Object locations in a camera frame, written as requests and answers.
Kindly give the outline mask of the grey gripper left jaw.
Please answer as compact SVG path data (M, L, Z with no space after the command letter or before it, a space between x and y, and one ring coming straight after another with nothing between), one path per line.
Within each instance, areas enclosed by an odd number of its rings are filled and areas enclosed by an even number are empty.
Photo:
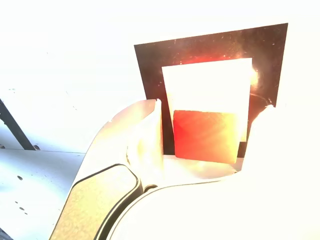
M163 182L162 103L141 100L92 141L52 231L52 240L106 240L122 212Z

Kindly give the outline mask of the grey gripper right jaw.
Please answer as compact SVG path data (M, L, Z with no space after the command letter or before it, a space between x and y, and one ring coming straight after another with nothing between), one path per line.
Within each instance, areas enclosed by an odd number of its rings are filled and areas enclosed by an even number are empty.
M268 106L253 121L241 171L154 190L120 216L111 240L317 240L320 117Z

